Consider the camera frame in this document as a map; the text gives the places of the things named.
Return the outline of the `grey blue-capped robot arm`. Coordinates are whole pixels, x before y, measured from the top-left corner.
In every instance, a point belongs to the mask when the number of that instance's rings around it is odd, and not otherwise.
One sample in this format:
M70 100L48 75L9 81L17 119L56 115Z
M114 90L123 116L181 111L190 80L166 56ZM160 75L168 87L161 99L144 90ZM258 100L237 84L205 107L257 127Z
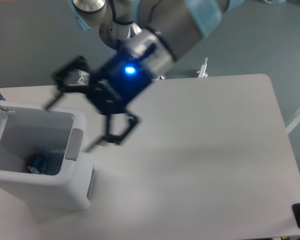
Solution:
M102 143L120 145L139 123L128 105L161 74L206 38L223 14L240 0L134 0L131 18L141 32L120 43L116 54L97 69L77 56L52 75L58 93L45 110L64 94L81 93L105 116L105 131L86 152Z

